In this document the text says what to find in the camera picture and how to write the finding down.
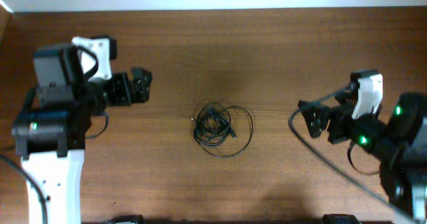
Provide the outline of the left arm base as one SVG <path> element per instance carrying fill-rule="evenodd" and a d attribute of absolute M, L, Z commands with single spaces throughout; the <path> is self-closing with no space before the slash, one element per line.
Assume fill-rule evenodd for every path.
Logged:
<path fill-rule="evenodd" d="M 144 224 L 143 215 L 124 215 L 106 221 L 107 224 Z"/>

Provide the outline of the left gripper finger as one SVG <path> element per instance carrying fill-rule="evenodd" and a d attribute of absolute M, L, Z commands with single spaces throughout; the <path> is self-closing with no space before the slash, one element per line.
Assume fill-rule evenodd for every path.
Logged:
<path fill-rule="evenodd" d="M 149 86 L 138 84 L 134 85 L 133 102 L 145 103 L 149 101 Z"/>
<path fill-rule="evenodd" d="M 151 71 L 141 67 L 132 67 L 131 74 L 133 75 L 133 83 L 136 87 L 149 87 L 153 80 Z"/>

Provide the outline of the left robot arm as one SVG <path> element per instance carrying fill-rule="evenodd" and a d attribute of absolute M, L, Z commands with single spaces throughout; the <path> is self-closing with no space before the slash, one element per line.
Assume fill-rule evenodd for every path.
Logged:
<path fill-rule="evenodd" d="M 30 223 L 80 223 L 81 174 L 92 117 L 108 118 L 110 106 L 149 100 L 153 75 L 131 68 L 131 77 L 97 77 L 100 60 L 72 43 L 43 47 L 33 55 L 37 84 L 25 97 L 11 130 L 27 183 Z"/>

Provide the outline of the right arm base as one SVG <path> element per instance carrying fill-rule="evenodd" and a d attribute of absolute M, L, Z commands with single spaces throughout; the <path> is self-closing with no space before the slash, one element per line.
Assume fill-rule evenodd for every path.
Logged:
<path fill-rule="evenodd" d="M 354 215 L 325 214 L 321 218 L 321 224 L 360 224 Z"/>

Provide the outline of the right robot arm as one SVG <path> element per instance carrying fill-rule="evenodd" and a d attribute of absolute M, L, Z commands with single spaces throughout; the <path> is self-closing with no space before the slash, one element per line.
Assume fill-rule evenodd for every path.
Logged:
<path fill-rule="evenodd" d="M 426 94 L 401 94 L 388 122 L 369 111 L 352 118 L 356 104 L 349 93 L 336 97 L 338 105 L 299 101 L 297 112 L 310 137 L 328 132 L 328 142 L 350 142 L 380 162 L 375 172 L 388 196 L 386 203 L 416 223 L 426 222 Z"/>

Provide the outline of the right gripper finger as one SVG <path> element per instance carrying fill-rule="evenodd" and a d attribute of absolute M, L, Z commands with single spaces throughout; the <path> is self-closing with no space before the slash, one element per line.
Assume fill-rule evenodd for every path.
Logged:
<path fill-rule="evenodd" d="M 304 117 L 323 118 L 328 116 L 331 108 L 319 103 L 310 101 L 298 101 L 298 108 Z"/>
<path fill-rule="evenodd" d="M 310 137 L 318 138 L 322 134 L 322 131 L 326 130 L 329 120 L 329 117 L 319 116 L 310 116 L 305 118 Z"/>

